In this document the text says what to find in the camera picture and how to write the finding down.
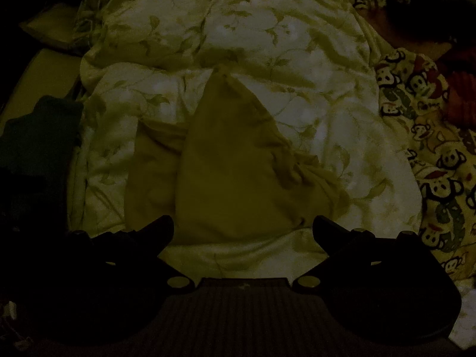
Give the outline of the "plain beige small garment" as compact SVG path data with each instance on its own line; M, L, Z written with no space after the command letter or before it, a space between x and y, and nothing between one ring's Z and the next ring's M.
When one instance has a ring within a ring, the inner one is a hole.
M349 195L316 156L300 154L259 99L216 68L188 123L141 121L125 191L139 231L168 215L176 245L272 239L336 219Z

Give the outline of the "monkey-print yellow blanket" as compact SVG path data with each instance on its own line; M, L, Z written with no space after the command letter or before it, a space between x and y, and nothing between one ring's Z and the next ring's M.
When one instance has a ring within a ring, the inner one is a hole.
M475 275L475 127L450 120L461 99L425 49L384 52L375 67L379 113L422 197L419 236L455 281Z

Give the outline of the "white leaf-print duvet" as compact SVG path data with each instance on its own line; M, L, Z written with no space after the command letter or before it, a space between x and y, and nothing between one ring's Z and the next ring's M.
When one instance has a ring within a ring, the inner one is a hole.
M350 197L342 226L384 238L418 231L418 185L378 111L374 69L391 48L349 0L107 0L94 13L101 26L80 66L71 228L92 237L125 228L138 123L188 123L223 64L293 149L338 177Z

